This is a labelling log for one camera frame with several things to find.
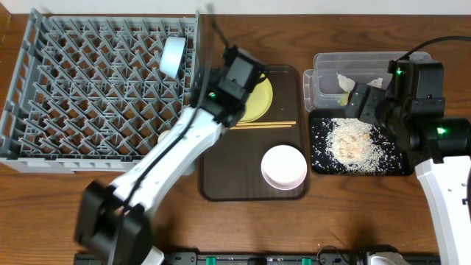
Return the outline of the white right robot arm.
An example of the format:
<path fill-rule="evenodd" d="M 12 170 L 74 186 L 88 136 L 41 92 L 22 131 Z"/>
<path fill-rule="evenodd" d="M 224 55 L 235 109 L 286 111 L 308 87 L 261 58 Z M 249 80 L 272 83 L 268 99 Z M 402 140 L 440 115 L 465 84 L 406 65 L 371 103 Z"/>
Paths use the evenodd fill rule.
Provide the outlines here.
<path fill-rule="evenodd" d="M 433 220 L 442 264 L 470 263 L 470 121 L 445 117 L 444 68 L 393 60 L 386 89 L 357 82 L 345 115 L 382 127 L 414 167 Z"/>

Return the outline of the light blue bowl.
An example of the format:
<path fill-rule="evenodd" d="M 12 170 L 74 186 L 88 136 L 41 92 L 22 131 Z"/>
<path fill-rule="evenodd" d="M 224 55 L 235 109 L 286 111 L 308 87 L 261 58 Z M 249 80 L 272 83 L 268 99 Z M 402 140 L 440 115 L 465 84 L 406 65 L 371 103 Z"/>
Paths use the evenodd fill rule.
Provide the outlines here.
<path fill-rule="evenodd" d="M 175 79 L 185 51 L 185 38 L 168 37 L 165 42 L 159 70 L 166 76 Z"/>

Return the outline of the pink white bowl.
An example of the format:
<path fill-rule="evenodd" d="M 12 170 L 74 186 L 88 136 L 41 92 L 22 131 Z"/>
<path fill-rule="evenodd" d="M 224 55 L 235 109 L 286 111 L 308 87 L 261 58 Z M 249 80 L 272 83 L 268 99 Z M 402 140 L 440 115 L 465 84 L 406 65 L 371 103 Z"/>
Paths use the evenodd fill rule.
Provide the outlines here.
<path fill-rule="evenodd" d="M 269 149 L 261 160 L 261 174 L 273 188 L 287 191 L 300 186 L 308 173 L 304 155 L 297 148 L 278 145 Z"/>

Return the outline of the small pale green cup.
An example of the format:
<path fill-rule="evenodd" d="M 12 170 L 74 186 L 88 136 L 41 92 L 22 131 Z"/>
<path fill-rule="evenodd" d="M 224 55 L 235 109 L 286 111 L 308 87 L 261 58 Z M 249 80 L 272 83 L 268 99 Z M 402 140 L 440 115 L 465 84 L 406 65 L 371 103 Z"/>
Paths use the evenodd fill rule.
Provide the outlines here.
<path fill-rule="evenodd" d="M 169 133 L 169 130 L 163 131 L 161 134 L 159 134 L 157 142 L 160 143 Z"/>

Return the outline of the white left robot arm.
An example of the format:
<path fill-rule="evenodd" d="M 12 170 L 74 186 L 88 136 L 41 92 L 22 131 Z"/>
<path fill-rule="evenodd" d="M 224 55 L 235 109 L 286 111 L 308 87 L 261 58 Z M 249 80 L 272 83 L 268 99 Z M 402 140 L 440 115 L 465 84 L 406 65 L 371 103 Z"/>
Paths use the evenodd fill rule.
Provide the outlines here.
<path fill-rule="evenodd" d="M 74 240 L 106 264 L 161 264 L 152 220 L 184 171 L 244 115 L 267 66 L 237 46 L 224 63 L 207 59 L 195 73 L 190 103 L 163 140 L 109 185 L 91 182 L 83 191 Z"/>

